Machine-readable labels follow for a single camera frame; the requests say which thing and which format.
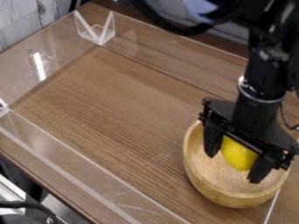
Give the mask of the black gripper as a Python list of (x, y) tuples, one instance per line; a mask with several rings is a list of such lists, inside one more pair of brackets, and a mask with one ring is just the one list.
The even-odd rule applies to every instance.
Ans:
[(258, 184), (272, 170), (286, 170), (299, 155), (299, 145), (276, 120), (285, 91), (281, 81), (241, 77), (234, 101), (201, 100), (204, 152), (209, 158), (214, 157), (224, 136), (250, 149), (257, 154), (246, 175), (250, 184)]

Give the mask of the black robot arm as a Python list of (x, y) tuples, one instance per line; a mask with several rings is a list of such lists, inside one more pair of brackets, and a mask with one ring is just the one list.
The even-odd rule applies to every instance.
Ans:
[(282, 100), (299, 89), (299, 0), (208, 0), (200, 15), (214, 25), (230, 21), (248, 28), (249, 58), (237, 79), (237, 100), (201, 101), (204, 150), (214, 156), (224, 138), (257, 154), (246, 179), (258, 183), (273, 169), (286, 169), (299, 145), (285, 132), (299, 125), (284, 117)]

